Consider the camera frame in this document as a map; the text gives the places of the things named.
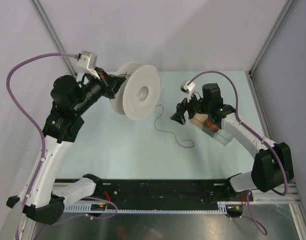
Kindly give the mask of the white perforated cable spool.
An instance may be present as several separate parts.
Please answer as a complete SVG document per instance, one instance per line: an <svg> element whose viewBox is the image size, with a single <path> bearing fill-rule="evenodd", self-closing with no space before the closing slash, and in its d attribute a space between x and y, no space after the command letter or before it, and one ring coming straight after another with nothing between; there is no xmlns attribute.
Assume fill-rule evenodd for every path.
<svg viewBox="0 0 306 240"><path fill-rule="evenodd" d="M120 67L116 74L126 77L111 107L130 120L140 121L146 118L157 104L161 93L161 77L156 67L137 61L130 61Z"/></svg>

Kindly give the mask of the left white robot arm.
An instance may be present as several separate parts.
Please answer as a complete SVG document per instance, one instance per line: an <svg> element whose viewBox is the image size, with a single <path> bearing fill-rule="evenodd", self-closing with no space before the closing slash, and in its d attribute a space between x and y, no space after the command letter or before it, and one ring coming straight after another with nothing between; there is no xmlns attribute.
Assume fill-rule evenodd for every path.
<svg viewBox="0 0 306 240"><path fill-rule="evenodd" d="M126 76L95 69L98 76L85 73L81 81L71 75L57 78L51 90L52 109L41 132L42 150L34 172L24 190L8 198L6 205L24 203L27 218L46 225L55 224L66 207L90 197L97 200L103 195L102 179L90 173L62 191L53 191L53 183L61 162L75 142L84 124L82 115L101 97L114 99Z"/></svg>

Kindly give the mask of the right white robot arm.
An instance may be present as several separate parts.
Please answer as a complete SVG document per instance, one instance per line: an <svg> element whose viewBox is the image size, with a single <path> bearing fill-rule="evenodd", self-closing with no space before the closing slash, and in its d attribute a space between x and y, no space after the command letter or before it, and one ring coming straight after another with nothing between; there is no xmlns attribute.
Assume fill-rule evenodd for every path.
<svg viewBox="0 0 306 240"><path fill-rule="evenodd" d="M207 115L212 124L230 134L254 158L251 171L228 179L230 184L223 188L224 197L234 201L243 191L258 189L266 193L280 185L284 185L284 192L287 192L288 182L294 178L290 147L284 142L276 143L261 136L247 126L237 115L237 109L223 102L216 83L203 85L201 98L195 96L195 87L194 83L188 82L181 85L180 89L187 97L176 105L171 120L184 125L185 113L188 113L189 119L196 114Z"/></svg>

